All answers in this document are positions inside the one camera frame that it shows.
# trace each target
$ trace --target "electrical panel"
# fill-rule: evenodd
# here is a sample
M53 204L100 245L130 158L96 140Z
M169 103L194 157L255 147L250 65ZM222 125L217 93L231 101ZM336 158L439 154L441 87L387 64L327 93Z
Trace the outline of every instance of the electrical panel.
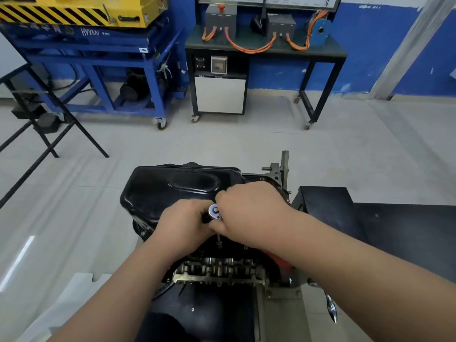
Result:
M261 6L263 0L199 0L203 4ZM282 9L327 9L336 10L340 0L266 0L266 6Z

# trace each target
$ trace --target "cabinet door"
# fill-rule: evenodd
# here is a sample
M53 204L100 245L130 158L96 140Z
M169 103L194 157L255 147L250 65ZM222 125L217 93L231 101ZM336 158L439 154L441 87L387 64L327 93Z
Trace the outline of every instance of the cabinet door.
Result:
M242 114L245 79L195 77L198 111Z

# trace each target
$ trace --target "caster wheel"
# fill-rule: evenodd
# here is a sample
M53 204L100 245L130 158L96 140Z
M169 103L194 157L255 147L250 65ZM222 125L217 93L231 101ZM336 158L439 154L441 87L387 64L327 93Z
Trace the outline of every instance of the caster wheel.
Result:
M167 126L168 126L168 123L166 122L166 120L163 120L163 121L157 123L157 128L159 131L163 131Z

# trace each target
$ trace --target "orange cable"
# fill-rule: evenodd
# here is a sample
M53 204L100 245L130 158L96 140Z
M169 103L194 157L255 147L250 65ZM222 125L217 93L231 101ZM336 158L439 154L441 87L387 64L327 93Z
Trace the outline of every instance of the orange cable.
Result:
M216 31L217 31L217 27L213 26L211 33L208 36L206 36L206 28L204 28L204 33L202 34L202 40L204 40L205 42L211 40L214 37Z
M320 20L321 18L325 17L328 14L328 11L320 11L316 17L311 21L309 24L309 29L307 30L307 38L305 40L305 46L301 47L295 43L293 43L290 39L290 34L286 34L286 41L288 44L295 50L297 51L306 51L311 47L311 35L312 35L312 30L315 25L315 23Z
M259 54L259 53L263 53L263 52L265 52L265 51L267 51L267 50L270 49L270 47L272 46L272 44L274 43L274 41L275 41L276 38L277 38L277 34L274 32L274 33L273 33L273 36L272 36L272 39L271 39L271 41L270 41L268 44L266 44L266 45L264 45L264 46L262 46L261 48L258 48L258 49L245 49L245 48L243 48L243 47L237 45L236 43L234 43L234 42L230 39L229 34L228 34L228 28L227 28L227 27L225 27L225 36L226 36L228 42L230 42L231 45L232 45L235 49L237 49L237 50L239 50L239 51L241 51L241 52L243 52L243 53L245 53L245 54Z

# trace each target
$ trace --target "gray tile floor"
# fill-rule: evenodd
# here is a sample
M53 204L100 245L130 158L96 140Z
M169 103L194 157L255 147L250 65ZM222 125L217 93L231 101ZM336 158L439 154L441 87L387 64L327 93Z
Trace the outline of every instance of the gray tile floor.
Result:
M354 201L456 204L454 105L331 97L303 131L302 105L277 94L250 91L246 115L204 115L197 124L187 97L173 104L165 131L147 118L81 115L111 158L74 128L57 147L61 158L46 158L0 210L2 278L35 236L0 292L0 340L17 337L74 273L98 278L131 253L137 237L119 196L139 165L193 161L260 172L288 149L292 195L300 185L327 185L347 187ZM10 109L0 107L0 142L24 124ZM1 196L43 150L29 129L0 154ZM343 313L337 326L331 322L320 290L305 287L304 301L314 342L368 340Z

